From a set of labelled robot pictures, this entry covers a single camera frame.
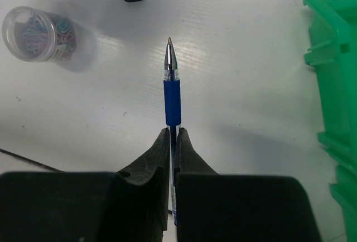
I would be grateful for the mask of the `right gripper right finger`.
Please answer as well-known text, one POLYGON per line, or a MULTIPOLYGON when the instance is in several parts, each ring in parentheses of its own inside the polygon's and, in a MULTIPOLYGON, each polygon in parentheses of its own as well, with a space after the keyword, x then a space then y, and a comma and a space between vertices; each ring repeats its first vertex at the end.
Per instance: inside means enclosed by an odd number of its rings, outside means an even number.
POLYGON ((320 241, 310 201, 293 177, 220 175, 177 137, 178 241, 320 241))

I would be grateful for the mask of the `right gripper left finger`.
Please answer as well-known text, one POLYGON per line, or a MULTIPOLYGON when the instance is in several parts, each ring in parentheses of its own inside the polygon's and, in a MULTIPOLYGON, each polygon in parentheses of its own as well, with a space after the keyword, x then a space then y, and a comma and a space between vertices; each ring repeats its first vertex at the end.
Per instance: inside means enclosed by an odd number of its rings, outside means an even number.
POLYGON ((2 241, 162 241, 167 230, 167 129, 118 172, 6 172, 2 241))

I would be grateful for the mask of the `blue ballpoint pen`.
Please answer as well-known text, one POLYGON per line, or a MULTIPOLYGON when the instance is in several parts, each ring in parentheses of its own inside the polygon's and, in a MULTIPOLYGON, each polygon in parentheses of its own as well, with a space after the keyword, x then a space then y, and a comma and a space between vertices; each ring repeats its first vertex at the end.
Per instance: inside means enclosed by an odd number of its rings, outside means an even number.
POLYGON ((171 202, 174 224, 177 224, 176 210, 176 189, 175 189, 175 157, 176 143, 179 129, 181 126, 181 84, 179 78, 179 69, 176 59, 175 49, 171 38, 168 38, 164 60, 164 80, 163 92, 165 103, 165 120, 170 133, 170 184, 171 184, 171 202))

